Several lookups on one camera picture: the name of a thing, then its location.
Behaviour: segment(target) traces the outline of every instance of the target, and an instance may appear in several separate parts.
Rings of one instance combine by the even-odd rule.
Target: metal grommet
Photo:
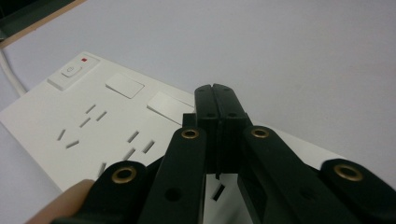
[[[193,138],[198,137],[199,133],[198,133],[198,131],[196,131],[194,129],[187,129],[181,133],[181,136],[183,136],[184,138],[187,138],[187,139],[193,139]]]
[[[339,176],[350,181],[363,180],[363,174],[353,166],[346,164],[337,164],[334,166],[334,171]]]
[[[266,138],[270,135],[267,130],[263,128],[256,128],[251,131],[251,134],[258,138]]]
[[[121,167],[113,173],[111,179],[116,184],[126,184],[136,177],[137,171],[133,166]]]

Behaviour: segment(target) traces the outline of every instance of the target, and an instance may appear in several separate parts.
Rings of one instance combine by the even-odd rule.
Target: socket slot
[[[142,150],[143,153],[148,153],[149,150],[152,148],[152,146],[154,146],[155,142],[153,140],[151,140],[146,147]]]
[[[213,201],[215,201],[215,202],[218,201],[218,199],[219,199],[221,193],[224,191],[224,189],[225,189],[225,186],[220,183],[218,186],[218,189],[215,191],[215,193],[212,196]]]
[[[124,156],[124,160],[128,161],[129,158],[131,158],[132,155],[134,155],[134,152],[136,151],[136,149],[132,148],[131,150],[129,150],[129,152]]]
[[[64,133],[66,132],[66,129],[63,129],[62,131],[61,131],[61,134],[59,134],[59,137],[58,137],[58,141],[61,141],[61,139],[62,139],[62,137],[64,136]]]
[[[73,146],[77,145],[78,143],[79,143],[79,141],[78,141],[78,140],[77,140],[77,141],[74,141],[74,142],[72,142],[72,143],[70,143],[70,144],[66,145],[66,148],[73,147]]]
[[[107,111],[103,112],[99,118],[96,119],[96,121],[99,121],[100,119],[102,119],[105,115],[107,114]]]
[[[132,143],[132,141],[134,141],[134,139],[137,137],[138,134],[139,131],[134,132],[134,134],[132,134],[131,137],[128,138],[128,143]]]
[[[79,127],[80,127],[80,128],[84,127],[84,126],[88,123],[88,121],[90,121],[90,119],[91,119],[91,118],[87,118],[86,120],[84,120],[84,122],[82,122],[82,123],[79,125]]]
[[[105,171],[106,166],[107,166],[106,162],[102,162],[102,164],[100,164],[98,177],[100,177],[100,175]]]
[[[96,105],[92,105],[85,113],[88,114],[96,107]]]

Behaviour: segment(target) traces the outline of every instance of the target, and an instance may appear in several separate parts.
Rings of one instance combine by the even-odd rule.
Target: power strip
[[[128,68],[80,53],[0,113],[0,120],[47,175],[66,190],[117,161],[160,158],[193,95]],[[277,131],[307,164],[340,158]],[[249,223],[236,175],[206,180],[204,223]]]

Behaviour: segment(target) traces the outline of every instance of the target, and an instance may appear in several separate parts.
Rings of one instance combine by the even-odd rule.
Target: switch panel
[[[48,83],[60,91],[65,91],[73,83],[77,82],[82,76],[87,74],[92,68],[99,63],[89,55],[81,54],[65,65],[59,71],[52,74],[48,79]]]

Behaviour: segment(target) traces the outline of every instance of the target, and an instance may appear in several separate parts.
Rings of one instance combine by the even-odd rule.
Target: wooden edge
[[[66,11],[80,5],[81,3],[85,2],[87,0],[75,0],[74,2],[70,3],[69,5],[66,5],[65,7],[60,8],[59,10],[49,14],[47,17],[33,23],[32,25],[24,28],[23,30],[17,32],[15,35],[12,35],[10,37],[7,37],[3,42],[0,43],[0,49],[5,48],[6,46],[14,43],[15,41],[19,40],[23,36],[31,33],[32,31],[36,30],[38,27],[44,25],[45,23],[59,17],[60,15],[64,14]]]

